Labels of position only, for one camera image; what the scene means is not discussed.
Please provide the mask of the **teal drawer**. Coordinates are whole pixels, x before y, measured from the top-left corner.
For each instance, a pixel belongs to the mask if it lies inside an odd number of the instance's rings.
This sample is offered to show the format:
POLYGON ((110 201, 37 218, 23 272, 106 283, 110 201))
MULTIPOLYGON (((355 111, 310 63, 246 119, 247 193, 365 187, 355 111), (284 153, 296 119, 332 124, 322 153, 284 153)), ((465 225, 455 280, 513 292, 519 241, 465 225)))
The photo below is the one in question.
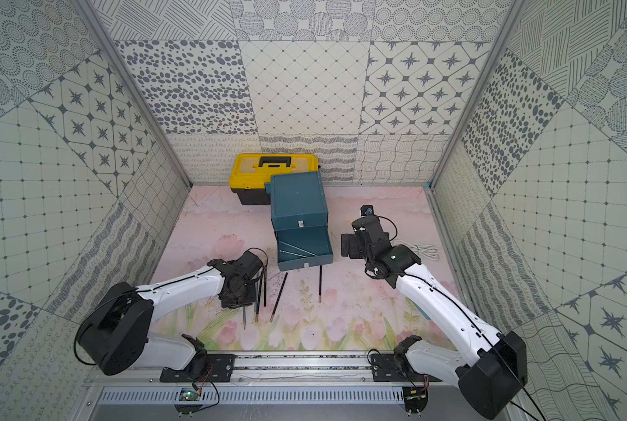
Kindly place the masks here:
POLYGON ((282 272, 320 267, 334 261, 327 226, 313 226, 275 233, 278 267, 282 272))

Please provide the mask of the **teal drawer cabinet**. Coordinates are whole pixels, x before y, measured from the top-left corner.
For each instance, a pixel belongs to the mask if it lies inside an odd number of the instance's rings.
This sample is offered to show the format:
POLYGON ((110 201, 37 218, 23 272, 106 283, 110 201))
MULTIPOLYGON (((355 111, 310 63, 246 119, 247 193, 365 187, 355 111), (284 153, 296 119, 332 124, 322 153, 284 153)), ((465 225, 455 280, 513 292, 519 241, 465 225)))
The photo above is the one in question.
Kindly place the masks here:
POLYGON ((319 171, 273 175, 271 222, 276 232, 327 226, 329 210, 319 171))

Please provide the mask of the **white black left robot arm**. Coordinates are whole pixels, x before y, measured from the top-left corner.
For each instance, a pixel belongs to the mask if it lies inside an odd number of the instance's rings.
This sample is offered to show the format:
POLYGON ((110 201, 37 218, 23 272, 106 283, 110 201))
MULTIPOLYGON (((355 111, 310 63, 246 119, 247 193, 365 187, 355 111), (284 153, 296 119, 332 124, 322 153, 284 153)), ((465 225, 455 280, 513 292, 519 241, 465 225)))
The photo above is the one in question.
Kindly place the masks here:
POLYGON ((134 287, 120 282, 111 287, 80 324, 73 351, 84 351, 86 366, 104 375, 129 368, 162 368, 165 382, 209 379, 211 364, 206 346, 188 334, 155 334, 153 322, 206 298, 218 298, 223 310, 253 305, 257 284, 267 274, 268 258, 251 248, 238 259, 213 259, 205 266, 168 281, 134 287))

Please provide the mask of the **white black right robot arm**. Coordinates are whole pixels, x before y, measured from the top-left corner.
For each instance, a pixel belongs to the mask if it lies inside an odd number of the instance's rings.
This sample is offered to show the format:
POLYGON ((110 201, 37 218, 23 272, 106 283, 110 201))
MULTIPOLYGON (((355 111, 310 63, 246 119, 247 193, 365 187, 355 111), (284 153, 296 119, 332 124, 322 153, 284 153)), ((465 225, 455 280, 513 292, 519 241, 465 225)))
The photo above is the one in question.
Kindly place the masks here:
POLYGON ((405 245, 393 245, 376 215, 365 215, 342 237, 342 254, 364 260, 366 275, 386 282, 426 314, 454 345, 427 344, 415 335, 394 349, 398 367, 431 375, 457 387, 471 408, 495 419, 528 381, 527 346, 514 332, 502 333, 469 310, 405 245))

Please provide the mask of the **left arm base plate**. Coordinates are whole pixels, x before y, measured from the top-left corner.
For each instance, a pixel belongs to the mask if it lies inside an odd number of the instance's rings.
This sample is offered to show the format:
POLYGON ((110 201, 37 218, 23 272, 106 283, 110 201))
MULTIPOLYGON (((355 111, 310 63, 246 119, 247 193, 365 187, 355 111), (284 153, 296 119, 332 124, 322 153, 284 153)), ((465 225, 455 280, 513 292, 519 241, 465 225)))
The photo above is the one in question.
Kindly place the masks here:
POLYGON ((195 356, 183 369, 164 368, 159 381, 174 382, 230 382, 236 362, 235 354, 206 354, 195 356))

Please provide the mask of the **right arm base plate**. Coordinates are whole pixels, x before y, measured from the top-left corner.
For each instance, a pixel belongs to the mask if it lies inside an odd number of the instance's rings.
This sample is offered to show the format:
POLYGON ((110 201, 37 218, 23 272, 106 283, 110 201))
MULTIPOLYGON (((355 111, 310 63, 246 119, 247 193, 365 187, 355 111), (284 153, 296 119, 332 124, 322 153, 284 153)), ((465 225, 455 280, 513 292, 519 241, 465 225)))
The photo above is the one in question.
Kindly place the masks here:
POLYGON ((371 350, 366 358, 371 366, 373 382, 411 382, 409 376, 398 367, 392 354, 371 350))

